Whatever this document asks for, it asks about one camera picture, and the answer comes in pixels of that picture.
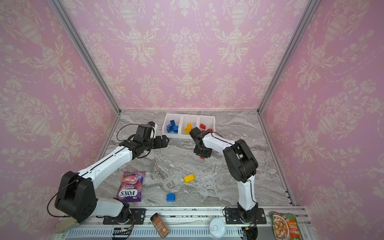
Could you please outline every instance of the yellow connector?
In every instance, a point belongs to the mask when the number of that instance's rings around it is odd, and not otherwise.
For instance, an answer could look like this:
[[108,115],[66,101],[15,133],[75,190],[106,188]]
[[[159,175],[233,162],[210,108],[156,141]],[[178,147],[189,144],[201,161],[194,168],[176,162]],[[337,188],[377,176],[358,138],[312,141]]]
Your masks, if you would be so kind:
[[188,176],[184,177],[184,182],[185,183],[189,183],[189,182],[191,182],[191,181],[193,181],[195,179],[196,179],[195,175],[191,174],[191,175],[188,175]]
[[192,130],[192,128],[187,127],[186,129],[184,129],[184,132],[185,132],[185,133],[189,133],[191,130]]

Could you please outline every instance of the white divided tray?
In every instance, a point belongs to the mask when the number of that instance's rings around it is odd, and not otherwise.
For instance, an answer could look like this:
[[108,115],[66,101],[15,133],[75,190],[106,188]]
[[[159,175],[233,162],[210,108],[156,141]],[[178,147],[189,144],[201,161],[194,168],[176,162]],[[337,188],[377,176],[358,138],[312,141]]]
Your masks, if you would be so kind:
[[[171,120],[175,120],[176,126],[179,126],[178,133],[167,132],[167,126],[170,124]],[[200,128],[200,123],[202,123],[206,126],[205,130],[213,129],[213,131],[215,131],[216,117],[205,115],[167,113],[163,123],[162,134],[166,135],[167,137],[190,139],[191,136],[189,135],[189,133],[184,132],[184,129],[187,128],[188,123],[192,123],[192,128],[199,127],[200,130],[204,131],[204,129]]]

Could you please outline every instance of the purple candy bag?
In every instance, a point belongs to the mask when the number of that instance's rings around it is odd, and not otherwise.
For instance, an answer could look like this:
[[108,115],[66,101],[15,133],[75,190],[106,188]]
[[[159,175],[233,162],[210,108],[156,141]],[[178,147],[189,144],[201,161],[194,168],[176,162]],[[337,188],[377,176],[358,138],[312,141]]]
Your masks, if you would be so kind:
[[124,171],[117,198],[123,202],[141,202],[144,175],[145,172]]

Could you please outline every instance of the floral wallpaper pattern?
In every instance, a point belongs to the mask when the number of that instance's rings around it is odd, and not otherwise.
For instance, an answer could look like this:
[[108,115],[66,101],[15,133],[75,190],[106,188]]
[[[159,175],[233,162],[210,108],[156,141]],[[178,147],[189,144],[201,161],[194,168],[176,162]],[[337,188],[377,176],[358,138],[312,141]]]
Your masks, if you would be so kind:
[[383,7],[322,0],[264,112],[321,240],[384,238]]
[[49,199],[96,160],[116,114],[46,0],[0,1],[0,24],[0,229],[51,239]]
[[308,0],[61,0],[121,109],[257,109]]

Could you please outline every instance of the marble tabletop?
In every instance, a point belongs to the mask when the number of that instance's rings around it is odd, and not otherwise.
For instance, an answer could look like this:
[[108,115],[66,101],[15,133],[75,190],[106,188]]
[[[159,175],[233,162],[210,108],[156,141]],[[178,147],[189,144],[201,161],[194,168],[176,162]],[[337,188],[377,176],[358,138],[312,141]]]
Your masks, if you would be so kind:
[[[289,204],[256,111],[174,113],[216,116],[216,131],[226,139],[245,140],[258,161],[259,167],[255,176],[257,202],[260,205]],[[165,116],[166,112],[122,112],[106,155],[118,146],[116,133],[122,126],[154,121],[158,124],[156,135],[161,135]],[[125,127],[120,131],[119,139],[126,139],[136,129],[136,125]],[[116,197],[124,171],[145,171],[142,200],[131,205],[236,205],[237,182],[229,173],[224,156],[213,151],[210,158],[203,160],[193,153],[194,147],[192,139],[170,138],[167,148],[152,150],[147,157],[134,159],[107,177],[96,189],[96,196]],[[194,174],[196,180],[185,184],[184,177],[189,174]],[[169,193],[175,194],[175,202],[166,201]]]

